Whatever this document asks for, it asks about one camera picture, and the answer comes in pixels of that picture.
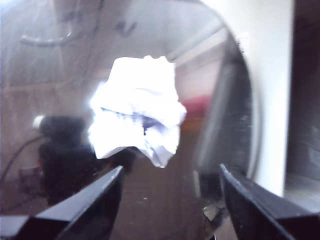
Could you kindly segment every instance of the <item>white wall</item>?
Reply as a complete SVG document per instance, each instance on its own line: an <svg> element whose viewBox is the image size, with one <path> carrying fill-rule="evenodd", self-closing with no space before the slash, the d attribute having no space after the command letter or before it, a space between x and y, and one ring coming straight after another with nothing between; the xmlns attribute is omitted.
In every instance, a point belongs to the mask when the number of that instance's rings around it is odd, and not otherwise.
<svg viewBox="0 0 320 240"><path fill-rule="evenodd" d="M244 54L256 101L256 169L249 177L283 196L286 171L289 94L291 81L293 0L202 0L222 18L234 37L249 33Z"/></svg>

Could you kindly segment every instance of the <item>crumpled paper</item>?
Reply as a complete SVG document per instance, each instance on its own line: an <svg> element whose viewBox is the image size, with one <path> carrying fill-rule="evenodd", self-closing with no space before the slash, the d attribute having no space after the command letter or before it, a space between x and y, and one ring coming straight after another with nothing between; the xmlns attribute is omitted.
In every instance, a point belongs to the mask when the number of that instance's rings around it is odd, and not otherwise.
<svg viewBox="0 0 320 240"><path fill-rule="evenodd" d="M178 102L175 64L164 56L116 59L90 106L95 117L89 140L98 159L137 147L164 168L176 153L187 110Z"/></svg>

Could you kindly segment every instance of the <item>glass surface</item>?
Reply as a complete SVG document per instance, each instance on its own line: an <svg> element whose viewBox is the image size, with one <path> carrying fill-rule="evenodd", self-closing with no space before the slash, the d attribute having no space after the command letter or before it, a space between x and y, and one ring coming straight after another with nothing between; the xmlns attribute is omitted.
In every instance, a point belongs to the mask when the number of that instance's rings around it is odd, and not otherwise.
<svg viewBox="0 0 320 240"><path fill-rule="evenodd" d="M175 156L164 169L136 148L92 160L90 99L108 80L115 59L147 55L176 64L175 87L187 115ZM203 239L203 207L220 199L219 183L210 184L219 164L244 174L249 168L251 91L233 37L200 1L3 0L1 214L36 215L122 165L112 239ZM61 167L47 162L53 153L43 146L50 139L36 140L3 179L19 148L42 135L33 127L38 116L77 119L52 131L65 133L79 124L81 147L58 141ZM58 191L48 190L48 176Z"/></svg>

